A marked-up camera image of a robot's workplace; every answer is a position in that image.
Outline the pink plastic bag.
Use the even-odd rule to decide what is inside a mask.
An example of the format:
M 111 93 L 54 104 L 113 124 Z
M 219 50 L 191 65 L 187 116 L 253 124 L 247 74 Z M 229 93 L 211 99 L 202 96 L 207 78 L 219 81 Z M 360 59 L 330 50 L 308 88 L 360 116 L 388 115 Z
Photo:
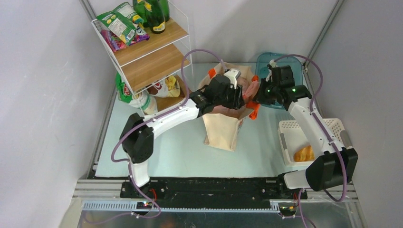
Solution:
M 253 101 L 252 99 L 257 94 L 259 88 L 258 77 L 254 76 L 251 82 L 249 82 L 245 78 L 240 77 L 237 79 L 237 83 L 238 85 L 242 86 L 242 96 L 245 105 L 243 105 L 240 109 L 230 109 L 219 105 L 214 107 L 212 114 L 223 114 L 229 117 L 240 118 L 241 116 L 248 113 L 251 119 L 255 119 L 257 117 L 260 104 Z

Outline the beige floral tote bag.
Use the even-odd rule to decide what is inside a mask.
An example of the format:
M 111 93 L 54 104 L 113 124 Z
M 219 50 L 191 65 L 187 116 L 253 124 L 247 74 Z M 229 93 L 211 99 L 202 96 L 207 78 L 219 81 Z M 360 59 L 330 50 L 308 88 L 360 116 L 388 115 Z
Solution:
M 249 82 L 255 76 L 250 66 L 231 63 L 225 63 L 225 66 L 228 69 L 239 69 L 241 71 L 240 77 L 247 79 Z M 240 118 L 229 117 L 223 114 L 212 114 L 212 112 L 204 115 L 202 117 L 206 128 L 204 144 L 217 149 L 235 151 L 238 134 L 246 118 L 250 118 L 248 113 Z

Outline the croissant bread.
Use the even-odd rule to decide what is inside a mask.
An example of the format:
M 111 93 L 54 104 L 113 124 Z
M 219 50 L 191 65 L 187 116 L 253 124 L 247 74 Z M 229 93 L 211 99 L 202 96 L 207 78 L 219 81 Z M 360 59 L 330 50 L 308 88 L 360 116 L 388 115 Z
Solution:
M 311 145 L 306 146 L 293 155 L 295 162 L 310 162 L 315 160 L 315 155 Z

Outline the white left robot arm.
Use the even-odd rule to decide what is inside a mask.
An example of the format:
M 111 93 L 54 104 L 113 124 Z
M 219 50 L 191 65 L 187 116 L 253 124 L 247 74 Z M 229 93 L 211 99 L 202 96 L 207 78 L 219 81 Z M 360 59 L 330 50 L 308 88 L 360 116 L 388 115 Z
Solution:
M 167 130 L 186 121 L 210 114 L 217 106 L 240 109 L 244 105 L 240 74 L 229 70 L 214 76 L 207 85 L 190 93 L 185 103 L 159 116 L 144 119 L 129 117 L 120 140 L 128 157 L 129 177 L 142 187 L 150 181 L 148 159 L 154 152 L 154 140 Z

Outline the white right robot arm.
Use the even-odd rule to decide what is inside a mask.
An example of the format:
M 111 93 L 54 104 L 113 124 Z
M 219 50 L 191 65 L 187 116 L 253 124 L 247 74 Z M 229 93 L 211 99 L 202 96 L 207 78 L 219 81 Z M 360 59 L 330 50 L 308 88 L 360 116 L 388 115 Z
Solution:
M 305 170 L 283 174 L 286 187 L 320 191 L 348 184 L 358 161 L 355 149 L 347 148 L 326 126 L 310 91 L 295 84 L 291 66 L 267 68 L 268 76 L 260 80 L 254 100 L 262 105 L 282 105 L 299 124 L 316 158 Z

